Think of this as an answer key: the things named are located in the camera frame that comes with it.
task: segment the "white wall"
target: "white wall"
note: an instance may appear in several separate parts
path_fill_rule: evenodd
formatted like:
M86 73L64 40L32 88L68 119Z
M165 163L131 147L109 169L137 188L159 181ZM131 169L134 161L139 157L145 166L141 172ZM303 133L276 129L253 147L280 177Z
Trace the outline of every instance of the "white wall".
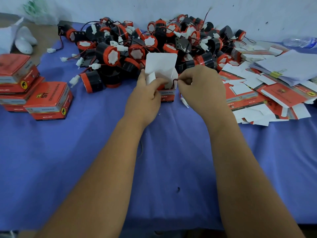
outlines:
M0 12L18 14L26 0L0 0ZM243 29L247 37L281 41L289 35L317 37L317 0L56 0L63 20L88 22L109 16L146 28L151 20L188 14L221 28Z

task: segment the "right hand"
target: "right hand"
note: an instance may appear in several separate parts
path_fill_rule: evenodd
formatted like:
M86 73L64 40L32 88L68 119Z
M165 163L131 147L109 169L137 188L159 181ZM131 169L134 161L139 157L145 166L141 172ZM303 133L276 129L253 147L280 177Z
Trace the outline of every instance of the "right hand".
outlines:
M214 69L201 65L186 69L178 77L177 84L189 106L204 120L230 110L226 102L226 89Z

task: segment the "plastic bottle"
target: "plastic bottle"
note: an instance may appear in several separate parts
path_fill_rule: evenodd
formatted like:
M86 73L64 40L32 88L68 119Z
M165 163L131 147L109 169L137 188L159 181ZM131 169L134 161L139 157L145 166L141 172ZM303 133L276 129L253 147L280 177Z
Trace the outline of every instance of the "plastic bottle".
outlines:
M288 47L315 48L317 38L315 37L290 37L284 39L282 43Z

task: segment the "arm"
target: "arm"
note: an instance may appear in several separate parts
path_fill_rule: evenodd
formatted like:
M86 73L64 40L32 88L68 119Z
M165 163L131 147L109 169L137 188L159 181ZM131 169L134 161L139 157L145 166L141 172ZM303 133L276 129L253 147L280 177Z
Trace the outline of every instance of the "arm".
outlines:
M304 238L244 140L217 72L196 66L179 79L180 92L208 128L221 220L228 237Z
M156 117L163 79L145 85L144 72L107 144L36 238L120 235L128 210L137 147Z

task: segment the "blue tablecloth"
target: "blue tablecloth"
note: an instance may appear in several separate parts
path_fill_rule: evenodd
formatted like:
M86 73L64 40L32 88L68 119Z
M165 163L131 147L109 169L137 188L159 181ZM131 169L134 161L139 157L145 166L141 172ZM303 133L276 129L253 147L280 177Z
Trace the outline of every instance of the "blue tablecloth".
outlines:
M76 46L65 41L63 50L44 54L41 75L47 81L69 81L80 70L76 60L61 62L60 57L72 53L78 53ZM135 85L128 80L116 89L87 94L79 82L65 120L37 122L27 113L0 108L0 230L45 224L105 145ZM316 224L317 110L308 110L311 118L240 128L295 220ZM124 227L222 229L201 117L175 96L173 103L161 105L141 141Z

